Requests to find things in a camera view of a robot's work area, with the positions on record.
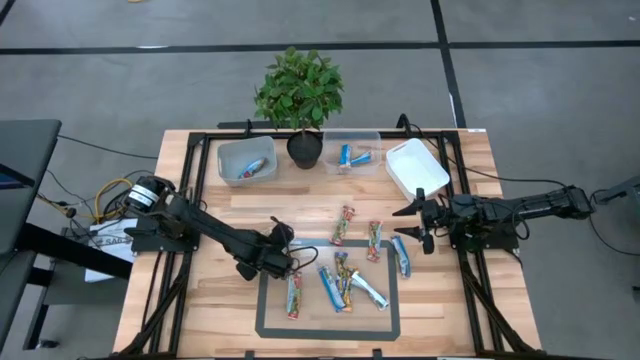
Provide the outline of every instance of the wooden table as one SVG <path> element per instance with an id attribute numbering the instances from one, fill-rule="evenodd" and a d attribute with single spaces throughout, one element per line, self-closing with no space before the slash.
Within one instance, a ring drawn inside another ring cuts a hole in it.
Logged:
<path id="1" fill-rule="evenodd" d="M 233 132 L 210 130 L 207 132 Z M 488 135 L 484 131 L 458 130 L 467 167 L 496 174 Z M 180 182 L 190 131 L 165 132 L 156 175 Z M 383 140 L 383 153 L 404 140 Z M 327 238 L 333 231 L 340 208 L 352 205 L 357 212 L 347 238 L 367 239 L 371 220 L 384 221 L 383 238 L 395 227 L 415 226 L 416 217 L 392 217 L 408 204 L 382 164 L 377 175 L 351 177 L 326 175 L 319 163 L 311 170 L 298 169 L 286 152 L 286 141 L 277 140 L 278 180 L 248 188 L 230 188 L 217 172 L 217 146 L 213 141 L 207 163 L 203 200 L 208 212 L 238 228 L 270 229 L 270 216 L 291 225 L 301 238 Z M 436 155 L 437 149 L 427 147 Z M 452 181 L 460 192 L 455 165 Z M 197 166 L 191 173 L 194 184 Z M 467 172 L 472 193 L 501 197 L 497 180 Z M 412 277 L 399 280 L 401 335 L 394 342 L 263 339 L 255 332 L 258 278 L 244 281 L 235 270 L 235 261 L 222 246 L 202 239 L 193 258 L 182 325 L 179 357 L 244 356 L 371 356 L 374 348 L 385 356 L 471 355 L 474 353 L 469 319 L 462 291 L 458 260 L 448 238 L 436 238 L 436 251 L 423 255 L 421 245 L 405 238 L 412 261 Z M 520 265 L 500 250 L 485 252 L 497 307 L 521 337 L 533 347 L 540 346 L 526 285 Z M 114 351 L 124 348 L 140 330 L 142 312 L 149 289 L 155 253 L 136 258 L 120 319 Z M 177 257 L 176 268 L 180 264 Z M 151 298 L 155 308 L 161 274 Z M 487 317 L 478 303 L 485 348 L 491 347 Z M 173 310 L 165 316 L 160 350 L 169 343 Z"/>

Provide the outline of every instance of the gray floor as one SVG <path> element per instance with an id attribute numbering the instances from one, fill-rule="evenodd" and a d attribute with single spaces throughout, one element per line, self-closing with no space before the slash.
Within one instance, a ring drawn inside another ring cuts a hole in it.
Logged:
<path id="1" fill-rule="evenodd" d="M 640 39 L 635 0 L 441 1 L 450 41 Z M 433 41 L 428 1 L 17 0 L 0 48 Z M 638 175 L 640 48 L 452 51 L 469 127 L 489 131 L 503 176 L 554 178 L 593 191 Z M 422 127 L 451 127 L 438 50 L 332 51 L 345 79 L 345 110 L 328 126 L 393 125 L 401 112 Z M 215 128 L 253 115 L 253 86 L 270 53 L 0 56 L 0 119 L 57 118 L 62 133 L 124 151 L 157 154 L 172 128 Z M 60 141 L 50 169 L 93 195 L 136 160 Z M 549 189 L 503 183 L 505 196 Z M 69 199 L 50 177 L 42 192 Z M 30 220 L 58 231 L 37 203 Z M 595 215 L 613 245 L 640 252 L 637 213 L 626 201 Z M 525 277 L 543 346 L 554 354 L 634 359 L 640 353 L 638 257 L 613 253 L 587 222 L 531 222 Z M 20 347 L 37 299 L 25 292 L 1 359 L 74 359 L 111 350 L 122 298 L 55 307 L 44 335 L 55 350 Z"/>

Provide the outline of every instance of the black metal frame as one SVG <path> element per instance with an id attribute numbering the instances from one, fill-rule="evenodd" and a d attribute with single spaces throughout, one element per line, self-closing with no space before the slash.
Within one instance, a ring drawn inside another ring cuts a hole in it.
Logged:
<path id="1" fill-rule="evenodd" d="M 193 162 L 194 162 L 194 153 L 197 145 L 202 146 L 202 151 L 199 157 L 198 171 L 196 175 L 196 183 L 194 187 L 194 196 L 192 201 L 199 202 L 201 200 L 202 192 L 204 189 L 204 178 L 206 173 L 206 164 L 208 159 L 208 153 L 210 149 L 211 141 L 215 140 L 239 140 L 246 139 L 253 136 L 271 136 L 274 139 L 288 139 L 291 135 L 294 134 L 291 130 L 280 130 L 277 132 L 273 131 L 252 131 L 252 123 L 247 120 L 246 127 L 244 132 L 235 132 L 235 133 L 191 133 L 189 134 L 187 153 L 185 156 L 184 167 L 182 171 L 182 178 L 180 181 L 180 189 L 184 189 L 189 184 L 189 175 L 191 173 Z M 438 153 L 440 157 L 440 162 L 443 168 L 447 171 L 447 173 L 451 174 L 451 168 L 449 166 L 449 159 L 447 155 L 447 147 L 449 144 L 453 148 L 453 156 L 458 164 L 456 167 L 458 178 L 460 181 L 461 190 L 463 193 L 470 193 L 469 181 L 467 178 L 466 170 L 464 168 L 464 159 L 462 155 L 462 149 L 460 146 L 460 137 L 458 131 L 423 131 L 422 133 L 413 132 L 411 129 L 411 125 L 406 116 L 401 116 L 396 124 L 396 128 L 399 130 L 392 131 L 380 131 L 380 136 L 382 139 L 409 139 L 409 138 L 421 138 L 424 136 L 425 139 L 433 139 L 436 140 L 438 145 Z M 447 192 L 447 196 L 452 197 L 455 194 L 455 189 L 453 187 L 453 183 L 450 182 L 446 185 L 445 190 Z M 484 254 L 482 251 L 475 254 L 476 267 L 478 270 L 478 275 L 480 277 L 480 281 L 478 281 L 479 290 L 471 284 L 468 284 L 468 281 L 465 281 L 465 278 L 468 280 L 469 276 L 475 279 L 475 275 L 471 271 L 471 267 L 469 265 L 469 259 L 467 253 L 461 247 L 456 249 L 458 255 L 458 262 L 461 269 L 461 277 L 463 280 L 463 289 L 465 294 L 465 300 L 467 305 L 467 312 L 469 315 L 469 323 L 471 327 L 471 336 L 474 345 L 474 351 L 477 355 L 480 354 L 492 354 L 498 355 L 504 352 L 504 346 L 502 344 L 502 334 L 505 333 L 501 331 L 501 329 L 507 329 L 507 334 L 512 335 L 515 333 L 511 330 L 510 326 L 500 315 L 499 310 L 493 304 L 493 296 L 491 291 L 491 283 L 489 280 L 489 273 L 486 265 L 486 260 L 484 258 Z M 191 258 L 193 256 L 192 253 L 186 253 L 185 257 Z M 161 292 L 160 299 L 162 299 L 166 295 L 166 290 L 168 289 L 171 283 L 172 278 L 172 270 L 174 267 L 175 261 L 175 253 L 168 253 L 167 261 L 165 262 L 164 273 L 162 277 L 161 283 Z M 480 321 L 478 317 L 478 310 L 476 307 L 475 297 L 478 297 L 481 303 L 488 307 L 487 313 L 489 314 L 489 324 L 491 328 L 491 336 L 493 343 L 493 351 L 488 352 L 484 348 L 484 342 L 482 337 L 482 332 L 480 329 Z M 180 339 L 180 331 L 182 324 L 182 316 L 184 313 L 184 303 L 186 297 L 186 287 L 180 292 L 178 298 L 176 300 L 176 310 L 173 316 L 173 325 L 171 329 L 171 340 L 169 344 L 169 353 L 177 354 L 178 344 Z M 161 325 L 156 329 L 156 333 L 154 333 L 154 337 L 152 338 L 150 353 L 158 352 L 159 338 L 161 332 Z M 517 351 L 524 351 L 522 347 L 514 346 L 510 341 L 512 348 L 516 348 Z M 546 356 L 543 353 L 534 353 L 536 356 Z"/>

